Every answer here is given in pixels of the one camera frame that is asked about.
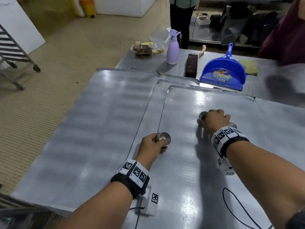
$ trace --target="plastic container lid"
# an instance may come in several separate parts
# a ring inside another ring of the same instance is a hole
[[[167,30],[156,30],[150,34],[149,38],[151,41],[154,41],[154,42],[166,41],[168,34],[169,33]]]

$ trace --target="dustpan handle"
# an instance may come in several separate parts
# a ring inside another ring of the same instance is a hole
[[[232,57],[232,48],[233,48],[233,43],[230,43],[229,47],[228,47],[228,52],[225,55],[226,59],[229,59]]]

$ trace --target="yellow label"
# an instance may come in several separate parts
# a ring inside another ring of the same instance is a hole
[[[153,42],[142,42],[140,45],[150,45],[150,46],[152,46]]]

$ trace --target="forearm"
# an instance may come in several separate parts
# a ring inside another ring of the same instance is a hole
[[[63,220],[57,229],[121,228],[132,195],[120,182],[112,182]]]
[[[246,141],[231,144],[227,158],[276,229],[285,228],[291,216],[304,207],[303,170]]]

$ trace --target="black sleeve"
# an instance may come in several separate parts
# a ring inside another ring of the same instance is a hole
[[[305,229],[305,209],[297,212],[289,219],[286,229]]]

